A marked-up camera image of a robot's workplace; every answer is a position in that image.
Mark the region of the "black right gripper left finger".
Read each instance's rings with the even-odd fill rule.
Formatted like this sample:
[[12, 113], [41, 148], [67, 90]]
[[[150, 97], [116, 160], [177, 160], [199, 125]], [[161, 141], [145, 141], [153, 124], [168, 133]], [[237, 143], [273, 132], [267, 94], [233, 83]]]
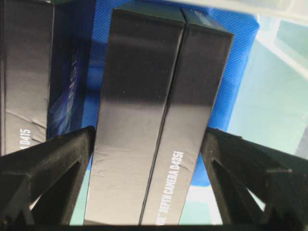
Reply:
[[68, 226], [88, 168], [88, 126], [0, 158], [0, 227]]

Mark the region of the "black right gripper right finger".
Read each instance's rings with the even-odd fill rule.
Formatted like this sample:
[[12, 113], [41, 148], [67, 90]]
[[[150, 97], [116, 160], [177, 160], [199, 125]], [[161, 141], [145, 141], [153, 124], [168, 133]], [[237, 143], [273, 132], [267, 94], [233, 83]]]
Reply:
[[305, 229], [308, 162], [207, 128], [201, 155], [222, 229]]

